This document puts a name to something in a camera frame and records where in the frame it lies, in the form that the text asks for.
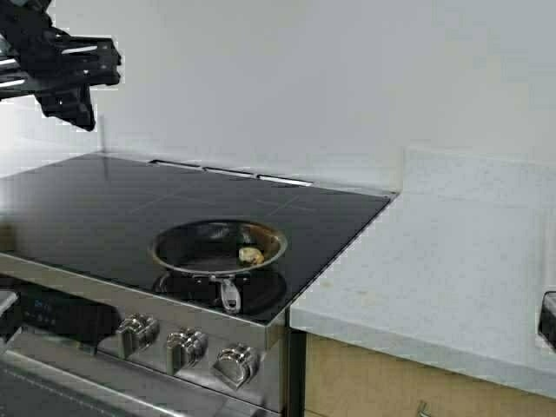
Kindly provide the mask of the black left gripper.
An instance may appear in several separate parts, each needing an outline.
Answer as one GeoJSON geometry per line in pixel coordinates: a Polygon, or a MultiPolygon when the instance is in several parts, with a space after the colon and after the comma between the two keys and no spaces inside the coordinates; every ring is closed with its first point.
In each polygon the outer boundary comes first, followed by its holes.
{"type": "Polygon", "coordinates": [[[1,36],[15,51],[20,67],[30,74],[90,78],[34,96],[47,117],[92,131],[96,119],[90,88],[121,80],[122,57],[110,37],[70,36],[54,26],[51,1],[2,1],[1,36]]]}

